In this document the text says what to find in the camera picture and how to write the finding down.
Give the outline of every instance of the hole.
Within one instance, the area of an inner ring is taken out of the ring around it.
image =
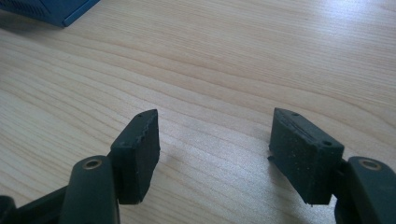
[[[381,165],[378,164],[378,162],[375,161],[370,161],[366,159],[359,160],[359,163],[366,169],[373,170],[373,171],[379,171],[381,170]]]
[[[329,142],[329,141],[322,141],[322,143],[323,143],[324,145],[328,146],[328,147],[332,145],[332,143]]]
[[[92,170],[92,169],[95,169],[96,167],[99,167],[101,164],[102,164],[101,160],[93,159],[90,161],[86,161],[84,163],[84,165],[82,166],[82,168],[84,168],[86,170]]]

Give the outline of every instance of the blue object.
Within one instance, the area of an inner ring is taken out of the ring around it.
[[[39,21],[66,27],[99,0],[0,0],[0,8]]]

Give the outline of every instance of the metal rivet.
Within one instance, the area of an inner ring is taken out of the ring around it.
[[[92,170],[92,169],[99,167],[100,165],[102,165],[101,160],[92,159],[92,160],[86,161],[84,163],[84,165],[82,165],[82,168],[84,168],[86,170]]]
[[[376,161],[370,161],[366,159],[359,160],[359,163],[366,169],[379,171],[382,169],[382,166]]]

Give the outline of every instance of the black clamp jaw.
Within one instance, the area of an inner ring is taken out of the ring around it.
[[[342,159],[344,146],[303,116],[276,108],[268,158],[305,203],[337,198],[338,224],[396,223],[396,174],[383,162]]]
[[[135,116],[107,156],[78,162],[69,185],[16,208],[0,196],[0,224],[119,224],[120,204],[141,203],[160,158],[157,110]]]

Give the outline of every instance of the wooden surface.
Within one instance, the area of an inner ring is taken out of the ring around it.
[[[396,170],[392,0],[102,0],[66,29],[0,12],[0,193],[18,206],[157,108],[122,223],[334,223],[266,159],[274,107]]]

